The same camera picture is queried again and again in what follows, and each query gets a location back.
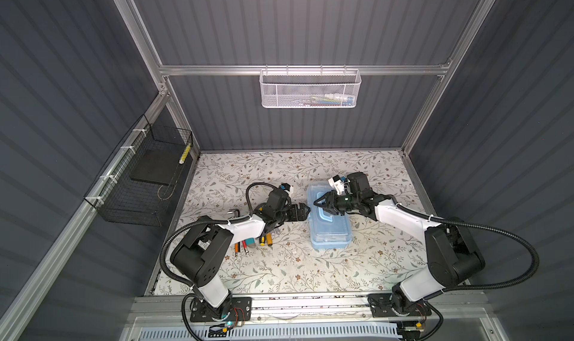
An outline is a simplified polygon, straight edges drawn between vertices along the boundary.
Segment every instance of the corrugated gray wall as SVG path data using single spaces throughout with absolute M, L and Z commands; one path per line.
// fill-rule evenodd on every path
M 202 150 L 401 147 L 434 76 L 365 76 L 355 108 L 261 106 L 258 77 L 170 77 Z
M 488 293 L 514 340 L 571 339 L 574 303 L 574 0 L 498 0 L 411 158 L 440 215 L 513 231 L 538 273 Z M 474 233 L 507 280 L 529 264 L 519 244 Z
M 0 45 L 2 315 L 157 90 L 112 0 L 0 0 Z M 96 220 L 22 340 L 113 339 L 164 232 Z
M 135 0 L 165 65 L 444 63 L 477 1 Z M 344 110 L 266 110 L 251 77 L 172 80 L 201 148 L 231 150 L 401 146 L 435 79 L 364 77 Z

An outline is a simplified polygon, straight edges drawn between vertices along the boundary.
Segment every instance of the white mesh basket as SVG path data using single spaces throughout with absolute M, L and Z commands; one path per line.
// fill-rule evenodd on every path
M 261 70 L 261 104 L 265 108 L 353 108 L 361 75 L 358 70 L 269 74 Z

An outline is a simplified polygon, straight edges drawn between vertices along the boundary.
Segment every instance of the black mounting plate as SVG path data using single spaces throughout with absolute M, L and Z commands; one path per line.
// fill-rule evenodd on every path
M 232 297 L 231 298 L 231 312 L 225 321 L 235 321 L 235 312 L 233 308 L 239 311 L 237 314 L 239 321 L 249 321 L 251 318 L 251 297 Z M 191 303 L 191 316 L 190 322 L 213 322 L 210 311 L 207 309 L 207 302 L 198 302 L 194 300 Z
M 369 300 L 369 307 L 371 309 L 371 313 L 373 317 L 397 317 L 400 315 L 395 314 L 392 309 L 392 305 L 390 303 L 391 293 L 376 293 L 376 294 L 368 294 L 367 300 Z M 424 316 L 431 316 L 432 311 L 431 309 L 426 306 L 425 304 L 421 304 L 423 310 L 421 313 Z M 409 315 L 403 316 L 421 316 L 421 314 L 417 311 L 417 309 L 413 309 Z

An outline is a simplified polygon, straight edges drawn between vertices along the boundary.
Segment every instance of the table surface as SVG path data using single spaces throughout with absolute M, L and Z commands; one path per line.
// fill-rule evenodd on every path
M 398 151 L 203 154 L 178 227 L 202 215 L 227 219 L 233 208 L 247 213 L 245 188 L 255 181 L 289 183 L 296 188 L 292 200 L 298 203 L 306 202 L 309 182 L 356 171 L 367 174 L 375 192 L 394 194 L 403 205 L 423 211 Z M 253 205 L 269 194 L 265 187 L 251 190 Z M 272 246 L 257 245 L 249 248 L 249 255 L 235 257 L 232 245 L 219 276 L 234 294 L 389 290 L 425 266 L 420 241 L 388 224 L 350 217 L 353 239 L 345 249 L 315 250 L 308 222 L 288 223 L 274 230 Z M 161 272 L 153 294 L 188 292 L 187 286 Z

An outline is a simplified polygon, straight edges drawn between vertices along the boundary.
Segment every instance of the plastic storage box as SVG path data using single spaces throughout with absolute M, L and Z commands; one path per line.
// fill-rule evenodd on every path
M 308 217 L 311 244 L 315 249 L 343 249 L 353 237 L 348 214 L 332 215 L 313 205 L 314 201 L 331 190 L 333 188 L 326 181 L 311 182 L 307 187 L 307 205 L 311 208 Z

